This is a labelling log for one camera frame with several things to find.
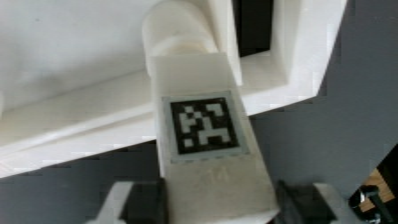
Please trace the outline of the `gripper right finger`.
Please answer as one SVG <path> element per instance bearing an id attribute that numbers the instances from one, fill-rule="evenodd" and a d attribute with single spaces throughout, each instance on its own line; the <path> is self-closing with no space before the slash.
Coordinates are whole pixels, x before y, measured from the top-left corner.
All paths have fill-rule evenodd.
<path id="1" fill-rule="evenodd" d="M 325 183 L 316 183 L 315 187 L 336 215 L 336 220 L 331 224 L 357 224 L 357 217 L 352 213 L 347 200 L 343 199 L 336 188 Z"/>

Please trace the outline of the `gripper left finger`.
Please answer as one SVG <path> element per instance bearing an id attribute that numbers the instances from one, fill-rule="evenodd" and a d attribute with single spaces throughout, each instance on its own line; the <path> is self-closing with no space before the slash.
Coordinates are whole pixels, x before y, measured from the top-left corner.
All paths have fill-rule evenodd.
<path id="1" fill-rule="evenodd" d="M 132 188 L 132 181 L 121 181 L 114 183 L 98 216 L 87 222 L 87 224 L 126 224 L 126 221 L 121 219 L 121 213 L 128 201 Z"/>

